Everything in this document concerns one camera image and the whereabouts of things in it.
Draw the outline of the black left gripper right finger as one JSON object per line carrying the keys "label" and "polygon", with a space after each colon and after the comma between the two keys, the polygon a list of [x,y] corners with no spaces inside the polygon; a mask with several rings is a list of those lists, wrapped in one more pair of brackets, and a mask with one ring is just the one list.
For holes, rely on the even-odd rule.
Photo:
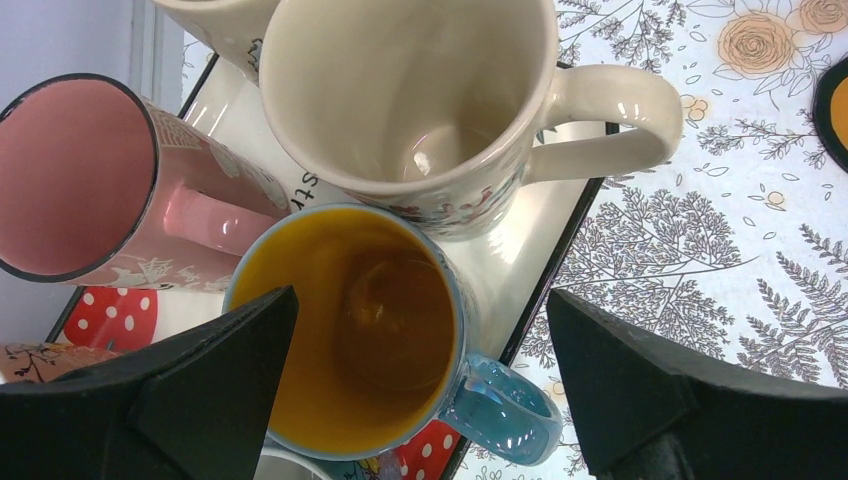
{"label": "black left gripper right finger", "polygon": [[547,302],[581,452],[600,479],[843,479],[847,394],[755,372],[580,298]]}

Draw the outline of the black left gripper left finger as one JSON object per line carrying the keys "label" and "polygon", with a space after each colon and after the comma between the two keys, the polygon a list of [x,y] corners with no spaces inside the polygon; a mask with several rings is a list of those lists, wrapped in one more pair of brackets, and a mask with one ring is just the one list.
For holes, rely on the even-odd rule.
{"label": "black left gripper left finger", "polygon": [[294,333],[282,287],[46,383],[1,384],[5,479],[250,479]]}

